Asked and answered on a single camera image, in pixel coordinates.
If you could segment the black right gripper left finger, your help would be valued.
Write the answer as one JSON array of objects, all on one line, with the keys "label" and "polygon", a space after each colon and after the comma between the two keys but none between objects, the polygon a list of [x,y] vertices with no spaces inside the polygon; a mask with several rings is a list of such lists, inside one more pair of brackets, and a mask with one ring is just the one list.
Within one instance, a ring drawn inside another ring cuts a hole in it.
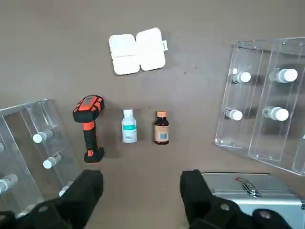
[{"label": "black right gripper left finger", "polygon": [[57,198],[36,205],[20,218],[12,211],[0,213],[2,229],[83,229],[103,193],[99,170],[84,170]]}]

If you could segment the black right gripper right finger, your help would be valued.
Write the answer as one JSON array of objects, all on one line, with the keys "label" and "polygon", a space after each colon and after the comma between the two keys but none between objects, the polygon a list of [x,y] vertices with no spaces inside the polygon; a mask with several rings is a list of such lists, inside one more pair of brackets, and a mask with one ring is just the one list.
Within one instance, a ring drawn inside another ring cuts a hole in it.
[{"label": "black right gripper right finger", "polygon": [[255,209],[251,216],[227,199],[214,196],[199,170],[184,171],[180,193],[190,229],[290,229],[277,212]]}]

